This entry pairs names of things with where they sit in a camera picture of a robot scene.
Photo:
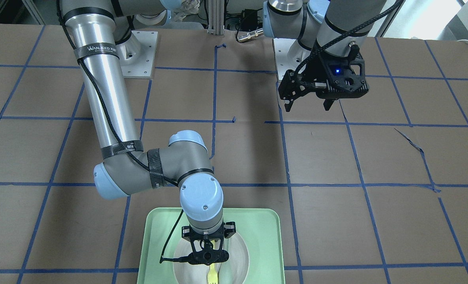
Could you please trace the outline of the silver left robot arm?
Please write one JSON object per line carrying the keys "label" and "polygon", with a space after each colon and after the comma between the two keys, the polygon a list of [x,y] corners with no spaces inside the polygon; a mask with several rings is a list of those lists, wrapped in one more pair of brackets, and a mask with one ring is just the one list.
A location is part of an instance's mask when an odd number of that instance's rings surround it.
{"label": "silver left robot arm", "polygon": [[279,72],[278,93],[287,112],[310,92],[329,110],[338,99],[369,92],[360,47],[384,0],[269,0],[263,6],[263,30],[270,38],[293,39],[289,68]]}

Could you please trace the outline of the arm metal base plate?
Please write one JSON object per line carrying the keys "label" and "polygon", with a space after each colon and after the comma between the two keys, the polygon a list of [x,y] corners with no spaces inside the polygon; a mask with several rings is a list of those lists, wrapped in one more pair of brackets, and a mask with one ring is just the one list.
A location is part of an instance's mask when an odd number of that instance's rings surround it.
{"label": "arm metal base plate", "polygon": [[157,31],[132,31],[128,40],[116,45],[124,78],[152,78],[157,40]]}
{"label": "arm metal base plate", "polygon": [[299,63],[310,54],[309,50],[301,47],[297,39],[274,38],[273,47],[279,82],[282,81],[288,69],[295,70]]}

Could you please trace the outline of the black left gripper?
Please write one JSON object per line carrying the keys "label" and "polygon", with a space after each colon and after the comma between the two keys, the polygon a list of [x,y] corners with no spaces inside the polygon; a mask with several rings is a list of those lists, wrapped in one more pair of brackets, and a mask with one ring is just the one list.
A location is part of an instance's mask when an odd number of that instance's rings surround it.
{"label": "black left gripper", "polygon": [[[329,111],[336,99],[359,98],[369,92],[365,77],[365,61],[360,47],[351,43],[344,57],[326,51],[316,55],[305,67],[305,81],[295,71],[288,69],[278,86],[280,99],[285,101],[286,112],[290,112],[294,101],[310,92],[316,92],[324,100],[324,109]],[[313,82],[324,82],[327,87],[317,91]]]}

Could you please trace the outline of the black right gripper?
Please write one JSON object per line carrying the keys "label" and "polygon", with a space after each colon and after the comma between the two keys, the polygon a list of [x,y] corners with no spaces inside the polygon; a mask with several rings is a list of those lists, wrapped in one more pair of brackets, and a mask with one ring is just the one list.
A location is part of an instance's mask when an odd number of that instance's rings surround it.
{"label": "black right gripper", "polygon": [[205,240],[217,240],[217,239],[228,239],[236,233],[236,223],[223,222],[217,229],[200,230],[196,232],[194,228],[189,226],[182,227],[182,238],[187,241],[205,241]]}

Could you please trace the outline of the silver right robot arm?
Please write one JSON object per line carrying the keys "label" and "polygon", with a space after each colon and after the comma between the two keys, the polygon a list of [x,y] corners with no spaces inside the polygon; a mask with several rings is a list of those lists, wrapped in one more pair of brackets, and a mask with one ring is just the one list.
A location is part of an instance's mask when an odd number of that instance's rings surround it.
{"label": "silver right robot arm", "polygon": [[165,148],[144,151],[115,45],[116,0],[58,0],[57,15],[75,51],[88,91],[103,162],[94,167],[98,193],[108,200],[174,185],[191,233],[229,238],[234,222],[223,219],[224,194],[207,147],[196,131],[179,131]]}

